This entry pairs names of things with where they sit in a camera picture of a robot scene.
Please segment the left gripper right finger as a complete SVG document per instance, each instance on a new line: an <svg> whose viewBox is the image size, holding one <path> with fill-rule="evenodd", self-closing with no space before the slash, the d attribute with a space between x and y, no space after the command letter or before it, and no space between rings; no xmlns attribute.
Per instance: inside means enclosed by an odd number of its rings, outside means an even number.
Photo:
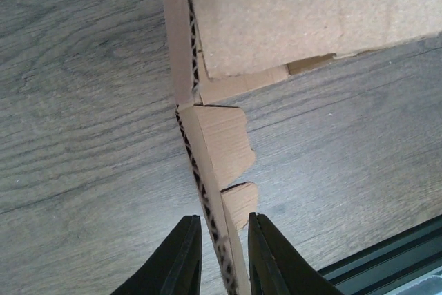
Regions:
<svg viewBox="0 0 442 295"><path fill-rule="evenodd" d="M296 251L262 213L249 214L249 272L252 294L340 294Z"/></svg>

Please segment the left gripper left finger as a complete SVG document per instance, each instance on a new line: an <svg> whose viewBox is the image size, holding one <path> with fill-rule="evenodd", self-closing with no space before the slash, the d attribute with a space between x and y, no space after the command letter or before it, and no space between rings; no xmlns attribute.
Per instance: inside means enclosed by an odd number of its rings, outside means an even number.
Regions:
<svg viewBox="0 0 442 295"><path fill-rule="evenodd" d="M184 216L149 259L113 293L198 295L201 271L200 217Z"/></svg>

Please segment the cardboard box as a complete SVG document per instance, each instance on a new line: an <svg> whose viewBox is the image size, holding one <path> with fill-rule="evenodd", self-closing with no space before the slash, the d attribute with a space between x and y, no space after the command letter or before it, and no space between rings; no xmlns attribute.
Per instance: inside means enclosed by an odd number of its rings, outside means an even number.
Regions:
<svg viewBox="0 0 442 295"><path fill-rule="evenodd" d="M164 0L225 292L249 214L324 267L441 214L441 0Z"/></svg>

